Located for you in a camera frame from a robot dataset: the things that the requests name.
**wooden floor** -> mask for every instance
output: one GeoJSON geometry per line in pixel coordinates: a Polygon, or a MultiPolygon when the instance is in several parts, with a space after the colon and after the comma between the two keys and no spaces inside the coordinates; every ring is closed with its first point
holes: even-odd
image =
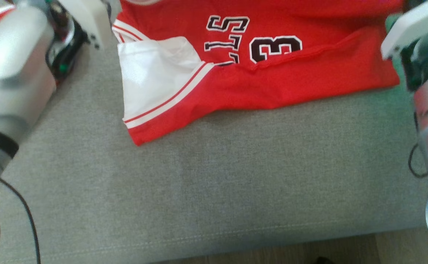
{"type": "Polygon", "coordinates": [[[336,264],[428,264],[428,234],[411,229],[159,264],[313,264],[319,256],[336,264]]]}

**couch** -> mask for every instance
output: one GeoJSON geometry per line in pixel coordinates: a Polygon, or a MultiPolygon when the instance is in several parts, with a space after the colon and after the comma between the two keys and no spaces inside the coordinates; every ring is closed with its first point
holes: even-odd
{"type": "MultiPolygon", "coordinates": [[[[218,112],[141,147],[122,98],[116,49],[85,47],[3,174],[28,201],[43,263],[150,263],[424,225],[403,85],[218,112]]],[[[0,224],[0,264],[35,263],[4,186],[0,224]]]]}

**black cable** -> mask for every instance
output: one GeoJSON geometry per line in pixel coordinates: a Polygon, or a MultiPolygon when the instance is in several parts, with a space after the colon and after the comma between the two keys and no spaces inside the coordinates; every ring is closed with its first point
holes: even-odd
{"type": "Polygon", "coordinates": [[[23,207],[25,207],[26,213],[28,214],[28,219],[30,220],[31,229],[33,231],[33,239],[35,240],[36,263],[41,264],[41,253],[39,251],[38,233],[36,232],[36,226],[35,226],[35,221],[33,220],[33,216],[31,216],[30,207],[28,207],[28,204],[26,203],[23,196],[21,196],[21,194],[15,188],[13,188],[12,185],[10,185],[8,182],[6,182],[3,179],[0,179],[0,182],[16,195],[20,199],[21,203],[23,204],[23,207]]]}
{"type": "Polygon", "coordinates": [[[422,179],[428,175],[428,172],[425,172],[424,174],[419,174],[419,173],[415,172],[415,170],[413,169],[413,167],[411,165],[411,161],[413,160],[413,154],[415,153],[415,150],[418,148],[418,146],[419,146],[418,143],[415,144],[410,151],[410,156],[408,157],[408,168],[410,169],[410,172],[415,177],[417,177],[418,179],[422,179]]]}

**number 3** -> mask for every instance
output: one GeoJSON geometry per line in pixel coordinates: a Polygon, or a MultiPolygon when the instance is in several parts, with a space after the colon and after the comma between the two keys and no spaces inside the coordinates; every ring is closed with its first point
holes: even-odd
{"type": "Polygon", "coordinates": [[[250,42],[250,60],[258,63],[267,60],[268,55],[288,54],[301,49],[302,41],[296,36],[255,37],[250,42]],[[263,47],[268,47],[268,52],[262,52],[263,47]],[[288,47],[289,51],[283,53],[282,47],[288,47]]]}

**red basketball jersey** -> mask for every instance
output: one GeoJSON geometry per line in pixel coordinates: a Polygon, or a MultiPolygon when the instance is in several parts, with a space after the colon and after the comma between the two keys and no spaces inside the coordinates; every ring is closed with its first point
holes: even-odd
{"type": "Polygon", "coordinates": [[[216,110],[274,109],[399,83],[380,44],[401,0],[121,1],[125,116],[141,145],[216,110]]]}

